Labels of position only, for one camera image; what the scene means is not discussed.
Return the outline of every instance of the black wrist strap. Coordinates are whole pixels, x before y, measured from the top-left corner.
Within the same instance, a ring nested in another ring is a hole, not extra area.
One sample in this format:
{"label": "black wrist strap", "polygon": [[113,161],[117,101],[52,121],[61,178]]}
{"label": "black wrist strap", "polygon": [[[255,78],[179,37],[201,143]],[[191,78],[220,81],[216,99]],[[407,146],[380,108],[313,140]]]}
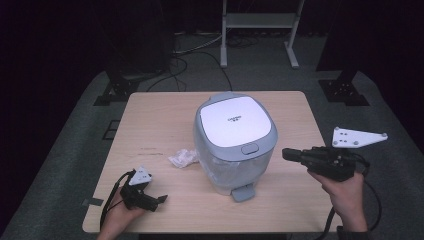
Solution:
{"label": "black wrist strap", "polygon": [[115,183],[115,185],[113,186],[112,192],[110,192],[109,198],[107,199],[105,205],[103,206],[103,210],[102,210],[102,216],[100,217],[100,229],[102,229],[103,226],[103,222],[105,221],[106,218],[106,214],[110,205],[110,202],[113,199],[113,196],[115,196],[116,191],[119,188],[119,184],[121,183],[122,179],[126,176],[134,176],[135,170],[131,171],[131,172],[126,172],[124,175],[122,175],[119,180]]}

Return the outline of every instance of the crumpled tissue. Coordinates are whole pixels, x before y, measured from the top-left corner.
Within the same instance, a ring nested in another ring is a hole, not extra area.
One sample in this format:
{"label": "crumpled tissue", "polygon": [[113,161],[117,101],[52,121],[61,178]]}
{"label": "crumpled tissue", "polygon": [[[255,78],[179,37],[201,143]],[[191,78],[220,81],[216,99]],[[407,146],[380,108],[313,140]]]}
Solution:
{"label": "crumpled tissue", "polygon": [[196,150],[179,150],[175,156],[168,157],[169,161],[172,162],[178,168],[184,168],[192,163],[199,162]]}

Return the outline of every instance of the white bracket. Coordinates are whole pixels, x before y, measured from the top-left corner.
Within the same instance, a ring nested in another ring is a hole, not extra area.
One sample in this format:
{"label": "white bracket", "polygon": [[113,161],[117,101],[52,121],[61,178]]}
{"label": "white bracket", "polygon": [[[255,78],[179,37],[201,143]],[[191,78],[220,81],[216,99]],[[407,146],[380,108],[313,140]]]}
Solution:
{"label": "white bracket", "polygon": [[134,186],[141,183],[146,183],[152,181],[149,173],[142,166],[135,172],[134,176],[131,178],[129,185]]}
{"label": "white bracket", "polygon": [[336,127],[333,132],[333,147],[360,148],[387,140],[386,133],[369,133]]}

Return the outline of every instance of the table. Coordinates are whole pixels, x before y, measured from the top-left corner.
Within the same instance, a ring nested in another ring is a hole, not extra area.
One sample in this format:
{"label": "table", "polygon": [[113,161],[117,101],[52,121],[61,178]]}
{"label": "table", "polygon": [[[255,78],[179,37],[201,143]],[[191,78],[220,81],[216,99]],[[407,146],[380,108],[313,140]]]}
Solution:
{"label": "table", "polygon": [[290,28],[290,39],[284,42],[292,68],[299,68],[293,51],[293,42],[299,26],[305,0],[299,0],[295,13],[227,13],[227,0],[222,6],[221,67],[227,67],[227,29],[229,28]]}
{"label": "table", "polygon": [[[322,232],[331,209],[327,193],[304,166],[284,160],[281,153],[286,147],[309,149],[324,145],[305,95],[296,91],[241,93],[264,105],[279,133],[253,199],[236,203],[231,196],[215,191],[200,164],[179,169],[168,160],[180,149],[194,149],[196,110],[216,92],[132,94],[93,197],[106,201],[117,179],[142,165],[153,175],[145,193],[169,196],[156,212],[148,212],[133,222],[128,232]],[[102,208],[89,206],[84,231],[99,231]],[[338,216],[331,231],[336,225],[341,225]]]}

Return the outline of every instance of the person's left hand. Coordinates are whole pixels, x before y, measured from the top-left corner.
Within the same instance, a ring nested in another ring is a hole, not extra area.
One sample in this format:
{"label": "person's left hand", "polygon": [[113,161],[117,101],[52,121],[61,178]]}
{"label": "person's left hand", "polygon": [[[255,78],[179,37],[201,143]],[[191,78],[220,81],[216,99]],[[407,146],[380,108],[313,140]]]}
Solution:
{"label": "person's left hand", "polygon": [[124,202],[122,202],[122,196],[120,194],[121,188],[122,187],[118,188],[110,203],[112,208],[109,209],[106,214],[97,240],[111,240],[117,238],[134,219],[146,212],[146,210],[141,208],[128,210]]}

